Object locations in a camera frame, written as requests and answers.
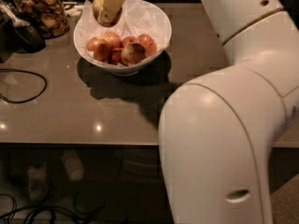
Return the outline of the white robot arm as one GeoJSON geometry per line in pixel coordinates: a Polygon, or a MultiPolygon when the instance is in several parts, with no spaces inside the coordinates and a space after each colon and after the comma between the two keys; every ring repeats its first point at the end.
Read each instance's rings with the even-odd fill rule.
{"type": "Polygon", "coordinates": [[[175,224],[272,224],[268,163],[297,116],[299,32],[279,0],[201,0],[229,67],[166,101],[160,159],[175,224]]]}

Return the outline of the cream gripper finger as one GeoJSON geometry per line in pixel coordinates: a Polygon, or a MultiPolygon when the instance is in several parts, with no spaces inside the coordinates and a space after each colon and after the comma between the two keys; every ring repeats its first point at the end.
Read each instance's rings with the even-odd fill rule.
{"type": "Polygon", "coordinates": [[[103,0],[98,21],[102,24],[116,23],[121,15],[124,1],[125,0],[103,0]]]}

